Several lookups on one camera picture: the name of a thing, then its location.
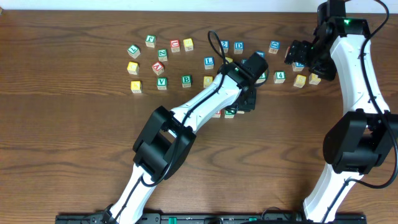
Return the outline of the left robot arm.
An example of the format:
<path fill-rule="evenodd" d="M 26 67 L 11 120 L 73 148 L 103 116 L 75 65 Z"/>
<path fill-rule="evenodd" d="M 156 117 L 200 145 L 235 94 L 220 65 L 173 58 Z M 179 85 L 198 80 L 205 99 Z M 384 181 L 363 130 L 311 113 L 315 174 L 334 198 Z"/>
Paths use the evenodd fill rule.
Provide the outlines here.
<path fill-rule="evenodd" d="M 249 95 L 267 68 L 257 53 L 244 63 L 226 62 L 212 83 L 190 101 L 171 110 L 158 107 L 133 145 L 132 176 L 119 200 L 104 211 L 103 223 L 136 223 L 157 185 L 184 163 L 197 131 L 216 112 Z"/>

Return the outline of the green R block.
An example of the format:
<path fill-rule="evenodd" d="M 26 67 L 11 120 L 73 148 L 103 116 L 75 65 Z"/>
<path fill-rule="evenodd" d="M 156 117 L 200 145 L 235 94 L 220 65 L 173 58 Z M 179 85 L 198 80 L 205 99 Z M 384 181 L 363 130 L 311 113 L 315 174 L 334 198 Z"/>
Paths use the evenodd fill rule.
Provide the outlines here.
<path fill-rule="evenodd" d="M 233 109 L 225 109 L 224 110 L 224 117 L 226 119 L 234 118 L 235 114 L 236 114 L 236 111 Z"/>

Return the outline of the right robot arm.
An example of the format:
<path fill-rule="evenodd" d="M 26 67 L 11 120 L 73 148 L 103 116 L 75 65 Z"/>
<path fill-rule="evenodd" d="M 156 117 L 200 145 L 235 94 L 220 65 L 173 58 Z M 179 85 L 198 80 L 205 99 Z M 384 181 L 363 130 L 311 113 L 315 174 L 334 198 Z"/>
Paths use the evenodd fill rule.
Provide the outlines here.
<path fill-rule="evenodd" d="M 370 31 L 365 19 L 348 17 L 344 1 L 318 6 L 312 42 L 295 40 L 285 63 L 300 63 L 323 80 L 340 82 L 342 118 L 323 141 L 324 170 L 303 201 L 308 221 L 330 223 L 354 184 L 397 151 L 397 115 L 379 89 L 371 60 Z"/>

